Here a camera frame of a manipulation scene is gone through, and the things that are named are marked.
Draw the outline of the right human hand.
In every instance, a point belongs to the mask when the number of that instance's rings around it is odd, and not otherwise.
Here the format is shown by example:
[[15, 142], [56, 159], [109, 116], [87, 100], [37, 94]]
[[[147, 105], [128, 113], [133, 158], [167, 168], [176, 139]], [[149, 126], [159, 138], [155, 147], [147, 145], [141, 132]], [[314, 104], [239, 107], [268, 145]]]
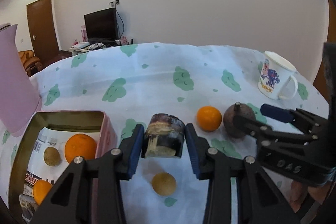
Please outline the right human hand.
[[298, 212], [303, 200], [309, 194], [311, 198], [322, 205], [330, 189], [333, 189], [335, 182], [328, 182], [322, 187], [314, 188], [304, 185], [297, 181], [291, 182], [291, 190], [289, 196], [289, 204], [293, 211]]

